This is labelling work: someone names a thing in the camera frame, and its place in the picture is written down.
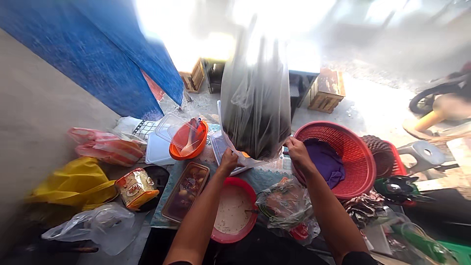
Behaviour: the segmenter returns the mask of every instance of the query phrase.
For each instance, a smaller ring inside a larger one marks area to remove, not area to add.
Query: purple cloth
[[[330,189],[345,179],[345,169],[340,156],[326,142],[312,138],[304,141],[309,158],[316,165]]]

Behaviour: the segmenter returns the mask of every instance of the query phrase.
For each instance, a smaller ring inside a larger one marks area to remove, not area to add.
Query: blue tarp
[[[163,116],[139,68],[181,104],[183,82],[131,0],[2,0],[0,27],[121,116]]]

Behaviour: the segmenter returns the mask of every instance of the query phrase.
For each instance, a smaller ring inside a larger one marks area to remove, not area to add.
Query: hand
[[[224,174],[229,176],[237,166],[240,166],[237,163],[238,159],[239,156],[236,153],[233,153],[230,148],[227,148],[222,155],[221,164],[219,165],[218,170],[222,170]]]
[[[297,166],[307,166],[313,164],[311,158],[309,157],[308,150],[303,142],[300,140],[289,137],[285,143],[286,147],[289,150],[289,155],[293,164]]]

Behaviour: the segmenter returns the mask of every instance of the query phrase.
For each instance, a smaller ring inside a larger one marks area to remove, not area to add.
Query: person's left hand
[[[236,153],[233,153],[230,148],[227,148],[222,155],[221,164],[218,167],[218,170],[222,170],[224,172],[225,177],[228,177],[231,172],[238,166],[237,160],[239,156]]]

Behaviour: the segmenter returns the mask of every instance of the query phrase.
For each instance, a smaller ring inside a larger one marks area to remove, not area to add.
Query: plastic spoon
[[[182,157],[185,157],[185,156],[191,154],[195,150],[195,149],[193,149],[193,138],[194,138],[196,132],[194,130],[192,130],[191,127],[194,127],[195,129],[198,129],[199,121],[197,121],[195,118],[192,118],[189,123],[190,123],[190,132],[188,134],[188,142],[187,142],[187,145],[180,151],[180,155]]]

